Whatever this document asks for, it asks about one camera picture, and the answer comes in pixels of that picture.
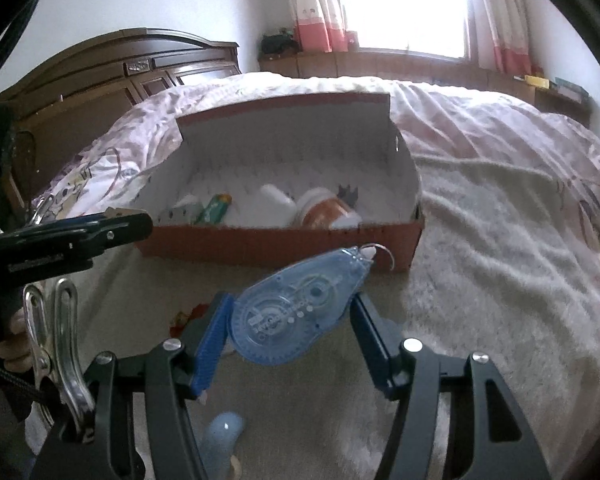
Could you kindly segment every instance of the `finger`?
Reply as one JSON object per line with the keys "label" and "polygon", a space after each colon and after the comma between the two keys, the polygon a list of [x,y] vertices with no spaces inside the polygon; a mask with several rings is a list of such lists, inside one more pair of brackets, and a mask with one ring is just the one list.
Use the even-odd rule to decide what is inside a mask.
{"label": "finger", "polygon": [[21,334],[27,329],[24,321],[24,309],[21,308],[9,320],[9,330],[12,334]]}
{"label": "finger", "polygon": [[4,362],[4,369],[8,372],[14,372],[16,374],[23,374],[31,368],[31,354],[19,357],[17,359],[10,359]]}
{"label": "finger", "polygon": [[29,339],[27,334],[11,335],[0,341],[0,358],[5,360],[17,359],[29,352]]}

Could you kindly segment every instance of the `correction tape dispenser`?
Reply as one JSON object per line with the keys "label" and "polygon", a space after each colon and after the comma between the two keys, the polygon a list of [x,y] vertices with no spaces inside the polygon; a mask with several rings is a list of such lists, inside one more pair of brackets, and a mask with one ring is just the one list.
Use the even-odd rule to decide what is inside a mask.
{"label": "correction tape dispenser", "polygon": [[344,316],[373,264],[373,248],[337,249],[285,267],[234,303],[229,334],[245,359],[279,365],[306,352]]}

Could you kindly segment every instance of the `wooden headboard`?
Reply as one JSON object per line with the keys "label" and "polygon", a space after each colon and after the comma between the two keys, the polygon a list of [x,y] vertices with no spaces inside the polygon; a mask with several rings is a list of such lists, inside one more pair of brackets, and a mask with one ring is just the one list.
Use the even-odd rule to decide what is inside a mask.
{"label": "wooden headboard", "polygon": [[11,206],[42,192],[72,157],[135,104],[161,90],[239,74],[236,43],[186,32],[127,28],[78,43],[0,94],[19,134],[5,182]]}

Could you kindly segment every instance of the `curtain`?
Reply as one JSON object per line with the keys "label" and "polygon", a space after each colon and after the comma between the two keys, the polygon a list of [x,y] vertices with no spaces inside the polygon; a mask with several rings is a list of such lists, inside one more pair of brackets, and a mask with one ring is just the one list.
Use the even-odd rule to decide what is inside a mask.
{"label": "curtain", "polygon": [[339,0],[289,0],[296,37],[306,52],[346,52]]}
{"label": "curtain", "polygon": [[483,0],[496,68],[511,75],[531,74],[529,28],[524,0]]}

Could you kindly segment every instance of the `bright window light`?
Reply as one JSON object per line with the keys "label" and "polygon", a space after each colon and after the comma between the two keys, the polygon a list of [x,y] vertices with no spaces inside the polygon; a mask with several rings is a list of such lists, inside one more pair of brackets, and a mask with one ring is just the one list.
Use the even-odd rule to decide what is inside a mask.
{"label": "bright window light", "polygon": [[467,0],[342,0],[360,47],[464,57]]}

